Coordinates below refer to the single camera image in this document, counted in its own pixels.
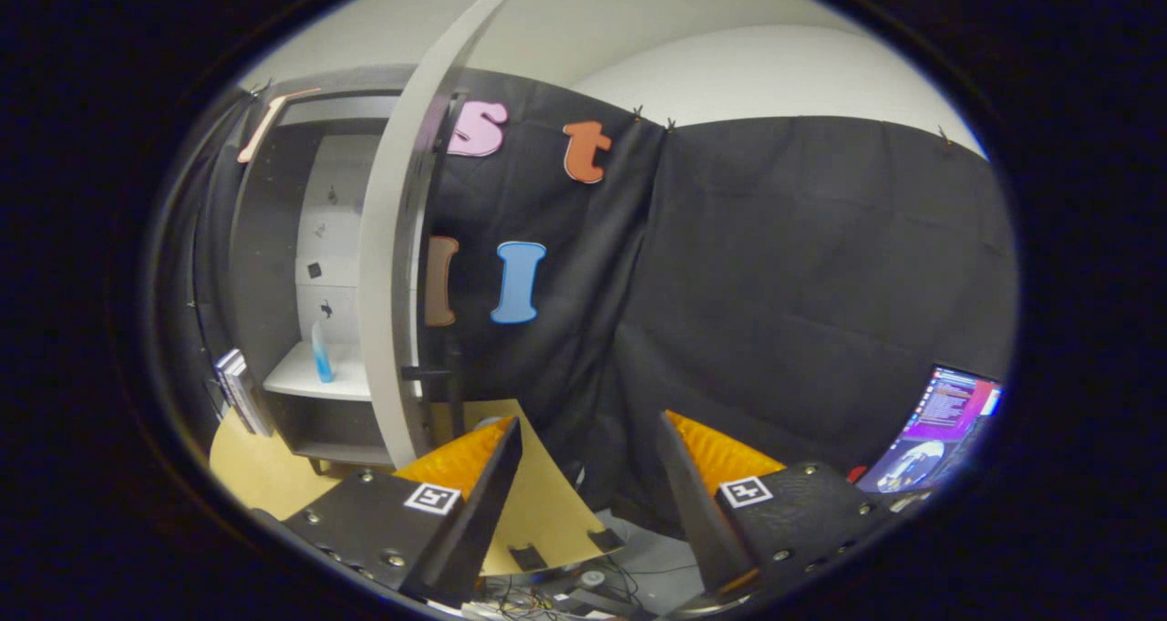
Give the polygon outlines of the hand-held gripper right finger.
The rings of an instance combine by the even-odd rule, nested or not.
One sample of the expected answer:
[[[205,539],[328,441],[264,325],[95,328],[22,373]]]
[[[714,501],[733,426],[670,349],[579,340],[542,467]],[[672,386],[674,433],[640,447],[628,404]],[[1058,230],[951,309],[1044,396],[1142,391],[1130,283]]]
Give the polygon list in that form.
[[[822,461],[780,463],[673,410],[659,414],[657,451],[717,603],[792,595],[862,554],[899,519]]]

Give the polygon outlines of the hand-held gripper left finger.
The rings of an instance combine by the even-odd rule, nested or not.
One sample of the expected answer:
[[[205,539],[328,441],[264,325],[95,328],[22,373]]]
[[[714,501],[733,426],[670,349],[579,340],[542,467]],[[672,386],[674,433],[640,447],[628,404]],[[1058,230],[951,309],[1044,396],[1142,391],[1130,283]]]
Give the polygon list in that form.
[[[520,419],[503,417],[393,474],[356,470],[284,519],[256,517],[372,595],[456,608],[478,586],[520,459]]]

